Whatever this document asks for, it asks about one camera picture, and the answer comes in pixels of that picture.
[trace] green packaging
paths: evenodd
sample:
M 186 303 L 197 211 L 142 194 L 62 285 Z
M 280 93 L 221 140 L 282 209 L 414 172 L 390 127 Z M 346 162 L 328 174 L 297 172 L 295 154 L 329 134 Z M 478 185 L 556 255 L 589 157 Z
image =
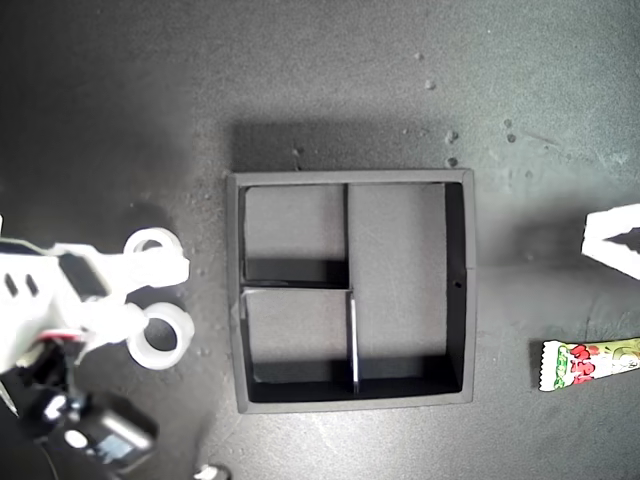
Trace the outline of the green packaging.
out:
M 597 343 L 544 342 L 540 390 L 585 383 L 640 367 L 640 338 Z

